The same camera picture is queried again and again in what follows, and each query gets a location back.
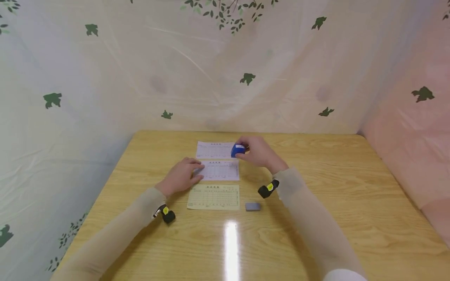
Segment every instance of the pink wall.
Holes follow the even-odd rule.
[[[436,7],[406,71],[393,73],[362,131],[450,247],[450,18],[442,18],[449,9]],[[434,98],[417,102],[412,92],[424,86]]]

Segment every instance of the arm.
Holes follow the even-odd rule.
[[[249,147],[236,157],[266,167],[280,184],[277,193],[289,210],[308,250],[325,276],[335,269],[348,269],[364,276],[364,270],[339,225],[306,187],[301,175],[289,168],[261,137],[241,137]]]
[[[147,189],[123,213],[113,219],[79,249],[52,276],[52,281],[97,281],[152,220],[156,210],[171,194],[185,190],[203,176],[191,178],[200,161],[184,158],[155,187]]]

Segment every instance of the hand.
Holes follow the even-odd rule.
[[[272,174],[289,169],[286,162],[260,136],[242,136],[236,143],[242,144],[250,151],[247,154],[237,153],[236,158],[248,161],[258,167],[266,167]]]
[[[185,157],[170,169],[166,177],[158,183],[155,188],[161,191],[165,197],[169,197],[175,192],[188,189],[203,179],[202,175],[196,175],[191,178],[194,169],[202,169],[205,165],[194,158]]]

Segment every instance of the white paper sheet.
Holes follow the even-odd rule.
[[[197,159],[231,159],[234,143],[197,143]]]
[[[188,209],[239,210],[239,185],[198,184],[189,192]]]
[[[239,180],[239,161],[202,161],[205,168],[194,171],[194,175],[201,174],[203,180]]]

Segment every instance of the gray eraser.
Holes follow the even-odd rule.
[[[245,210],[248,211],[259,211],[261,210],[261,205],[257,202],[245,203]]]

